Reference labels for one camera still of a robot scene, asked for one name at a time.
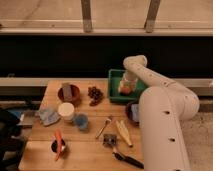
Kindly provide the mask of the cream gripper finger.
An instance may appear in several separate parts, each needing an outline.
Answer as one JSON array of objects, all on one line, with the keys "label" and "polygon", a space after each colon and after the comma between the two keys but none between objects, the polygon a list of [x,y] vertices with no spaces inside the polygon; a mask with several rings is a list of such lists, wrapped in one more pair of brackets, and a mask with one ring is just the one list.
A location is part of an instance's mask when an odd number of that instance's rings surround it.
[{"label": "cream gripper finger", "polygon": [[131,84],[120,83],[118,92],[122,95],[130,95],[133,92],[133,86]]}]

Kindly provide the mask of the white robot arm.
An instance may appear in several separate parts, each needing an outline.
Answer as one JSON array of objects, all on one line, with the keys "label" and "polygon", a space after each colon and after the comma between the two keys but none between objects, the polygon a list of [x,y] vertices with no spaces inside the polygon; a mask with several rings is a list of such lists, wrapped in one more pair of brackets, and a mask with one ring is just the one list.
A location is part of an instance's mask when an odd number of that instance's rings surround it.
[{"label": "white robot arm", "polygon": [[147,85],[138,107],[144,171],[191,171],[180,121],[198,113],[198,96],[149,69],[144,55],[126,57],[123,66],[121,86],[134,89],[138,79]]}]

